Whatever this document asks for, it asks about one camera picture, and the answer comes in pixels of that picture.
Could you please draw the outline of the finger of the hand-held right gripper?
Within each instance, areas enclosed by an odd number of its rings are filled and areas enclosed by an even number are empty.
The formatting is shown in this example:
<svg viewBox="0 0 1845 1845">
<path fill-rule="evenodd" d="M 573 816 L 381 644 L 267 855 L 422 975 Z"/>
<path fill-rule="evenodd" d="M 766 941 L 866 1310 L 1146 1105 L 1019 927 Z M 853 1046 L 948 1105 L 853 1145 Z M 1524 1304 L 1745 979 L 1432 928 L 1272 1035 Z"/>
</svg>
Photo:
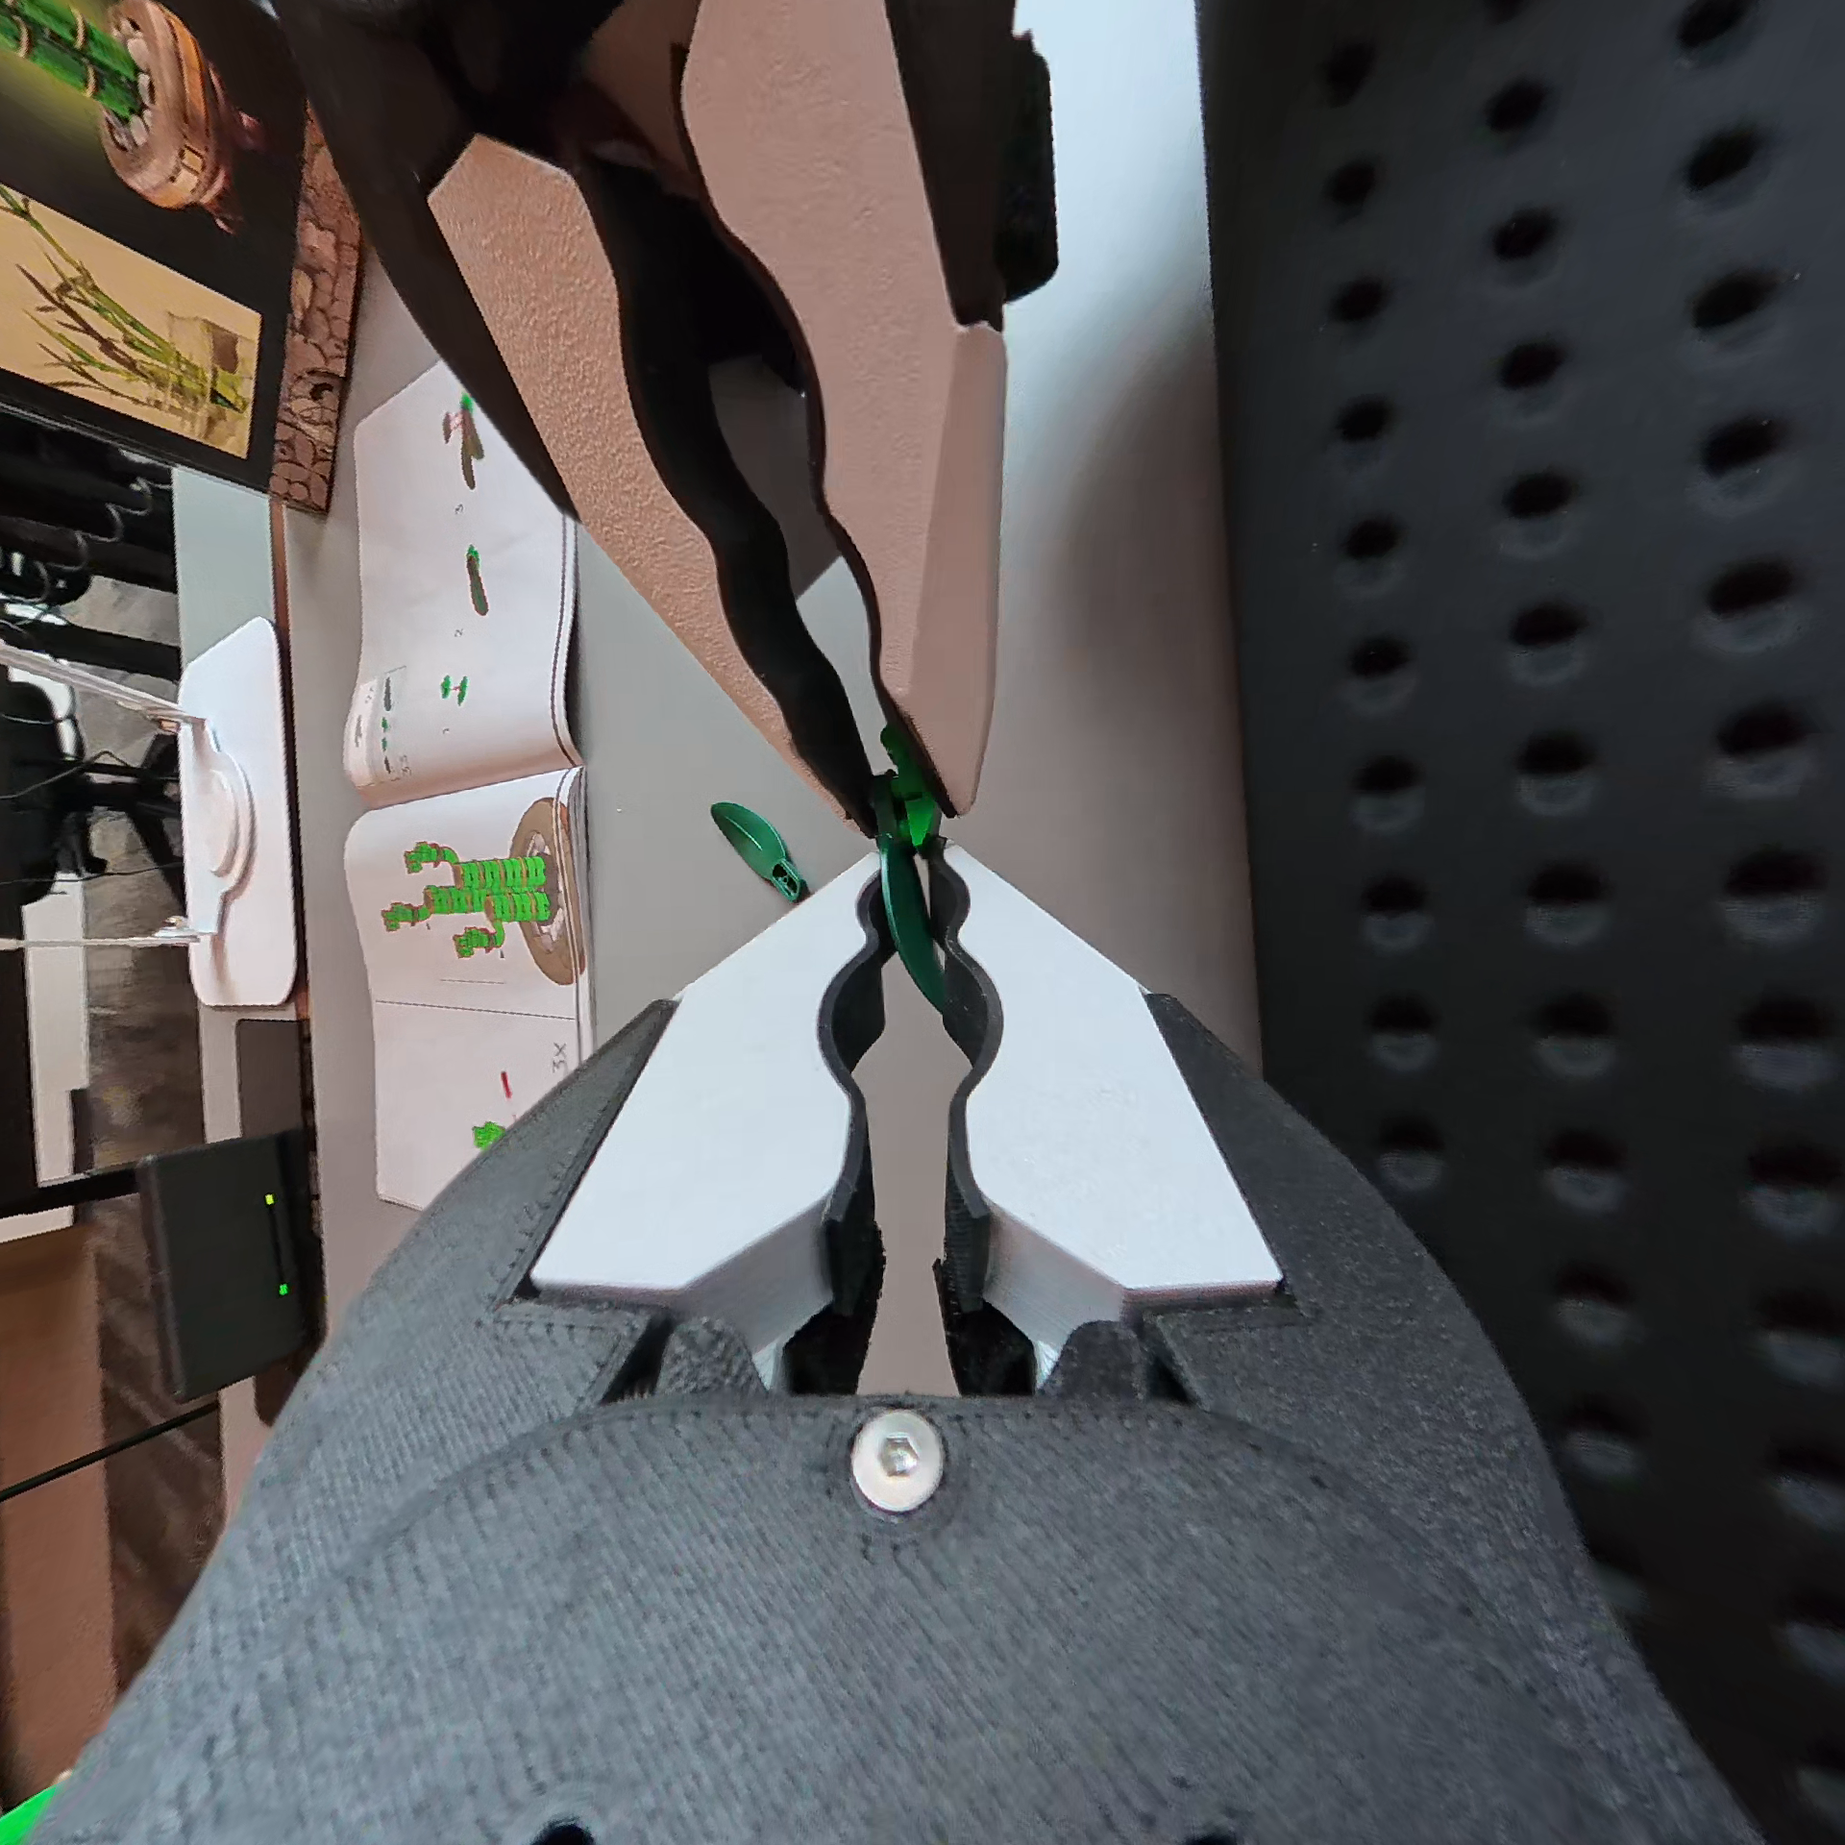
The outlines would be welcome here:
<svg viewBox="0 0 1845 1845">
<path fill-rule="evenodd" d="M 1007 426 L 993 256 L 1014 5 L 710 2 L 683 63 L 700 179 L 813 380 L 823 516 L 892 723 L 964 815 L 993 723 Z"/>
<path fill-rule="evenodd" d="M 590 151 L 556 164 L 478 136 L 433 217 L 586 534 L 770 744 L 873 836 L 873 780 L 840 670 L 797 610 L 779 513 L 730 447 L 705 315 L 742 304 L 791 343 L 815 468 L 813 380 L 793 315 L 697 175 Z"/>
</svg>

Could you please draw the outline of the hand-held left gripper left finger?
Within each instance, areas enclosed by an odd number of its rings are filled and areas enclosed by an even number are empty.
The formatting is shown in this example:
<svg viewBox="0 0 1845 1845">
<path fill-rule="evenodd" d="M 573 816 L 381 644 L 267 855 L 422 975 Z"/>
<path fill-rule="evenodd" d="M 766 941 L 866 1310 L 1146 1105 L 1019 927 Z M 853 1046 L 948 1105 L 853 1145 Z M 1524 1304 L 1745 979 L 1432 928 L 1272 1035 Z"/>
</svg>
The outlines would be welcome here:
<svg viewBox="0 0 1845 1845">
<path fill-rule="evenodd" d="M 858 1067 L 883 1030 L 868 855 L 672 1002 L 537 1293 L 721 1322 L 773 1388 L 858 1393 L 886 1283 Z"/>
</svg>

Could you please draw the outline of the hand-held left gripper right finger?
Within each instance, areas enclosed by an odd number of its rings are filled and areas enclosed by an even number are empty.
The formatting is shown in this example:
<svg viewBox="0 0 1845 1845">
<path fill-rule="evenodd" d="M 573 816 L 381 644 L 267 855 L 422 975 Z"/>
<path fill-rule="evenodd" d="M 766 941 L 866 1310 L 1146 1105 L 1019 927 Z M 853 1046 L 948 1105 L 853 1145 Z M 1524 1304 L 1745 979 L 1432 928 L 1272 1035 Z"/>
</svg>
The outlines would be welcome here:
<svg viewBox="0 0 1845 1845">
<path fill-rule="evenodd" d="M 960 1393 L 1039 1389 L 1096 1322 L 1285 1299 L 1155 997 L 967 848 L 930 871 L 943 1024 L 969 1064 L 937 1260 Z"/>
</svg>

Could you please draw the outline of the green lego leaf assembly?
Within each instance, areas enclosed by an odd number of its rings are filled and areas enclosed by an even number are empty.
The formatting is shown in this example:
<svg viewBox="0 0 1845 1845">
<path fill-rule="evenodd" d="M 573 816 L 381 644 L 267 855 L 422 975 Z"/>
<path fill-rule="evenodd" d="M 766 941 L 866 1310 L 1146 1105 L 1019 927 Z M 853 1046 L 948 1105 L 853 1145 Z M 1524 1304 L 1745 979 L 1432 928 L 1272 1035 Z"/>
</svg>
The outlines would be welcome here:
<svg viewBox="0 0 1845 1845">
<path fill-rule="evenodd" d="M 908 733 L 887 723 L 882 743 L 891 767 L 873 780 L 873 816 L 886 925 L 916 990 L 944 1015 L 948 975 L 925 889 L 925 866 L 939 855 L 943 808 Z"/>
</svg>

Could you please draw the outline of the lego instruction booklet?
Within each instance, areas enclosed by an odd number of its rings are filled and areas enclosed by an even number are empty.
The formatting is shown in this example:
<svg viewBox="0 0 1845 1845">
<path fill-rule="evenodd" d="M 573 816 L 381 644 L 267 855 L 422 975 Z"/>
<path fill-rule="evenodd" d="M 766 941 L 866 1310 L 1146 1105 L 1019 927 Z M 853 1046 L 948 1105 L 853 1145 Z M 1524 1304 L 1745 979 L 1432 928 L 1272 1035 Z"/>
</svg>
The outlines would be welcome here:
<svg viewBox="0 0 1845 1845">
<path fill-rule="evenodd" d="M 594 1048 L 579 537 L 454 368 L 355 436 L 361 657 L 343 848 L 376 1191 L 426 1207 Z"/>
</svg>

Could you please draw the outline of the black lego set box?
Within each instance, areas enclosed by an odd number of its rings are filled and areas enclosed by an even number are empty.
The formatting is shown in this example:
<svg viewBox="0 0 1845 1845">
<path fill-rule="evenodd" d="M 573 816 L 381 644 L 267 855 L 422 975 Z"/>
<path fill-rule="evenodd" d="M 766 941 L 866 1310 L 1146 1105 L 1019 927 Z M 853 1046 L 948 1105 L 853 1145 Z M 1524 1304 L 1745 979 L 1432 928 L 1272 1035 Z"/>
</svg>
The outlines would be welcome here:
<svg viewBox="0 0 1845 1845">
<path fill-rule="evenodd" d="M 361 276 L 277 5 L 2 5 L 7 410 L 324 516 Z"/>
</svg>

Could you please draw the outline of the dark green lego leaf piece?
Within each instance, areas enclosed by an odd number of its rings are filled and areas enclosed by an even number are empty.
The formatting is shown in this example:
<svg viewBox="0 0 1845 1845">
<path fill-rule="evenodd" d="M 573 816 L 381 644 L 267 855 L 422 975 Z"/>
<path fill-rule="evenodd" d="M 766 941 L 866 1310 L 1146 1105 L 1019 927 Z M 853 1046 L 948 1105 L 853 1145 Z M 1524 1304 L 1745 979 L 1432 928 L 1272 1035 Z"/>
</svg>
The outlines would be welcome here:
<svg viewBox="0 0 1845 1845">
<path fill-rule="evenodd" d="M 786 838 L 766 816 L 731 799 L 714 801 L 710 816 L 736 856 L 782 901 L 797 904 L 809 896 L 810 885 L 801 871 Z"/>
</svg>

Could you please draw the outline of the black box with green lights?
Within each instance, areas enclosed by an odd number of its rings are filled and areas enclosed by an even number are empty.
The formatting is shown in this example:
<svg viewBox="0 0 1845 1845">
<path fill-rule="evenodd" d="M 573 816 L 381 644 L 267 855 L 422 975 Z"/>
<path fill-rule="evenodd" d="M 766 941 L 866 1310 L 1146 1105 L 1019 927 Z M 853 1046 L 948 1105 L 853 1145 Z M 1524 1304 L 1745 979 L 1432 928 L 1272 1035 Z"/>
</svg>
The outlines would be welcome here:
<svg viewBox="0 0 1845 1845">
<path fill-rule="evenodd" d="M 155 1320 L 178 1401 L 221 1395 L 314 1340 L 309 1134 L 138 1160 Z"/>
</svg>

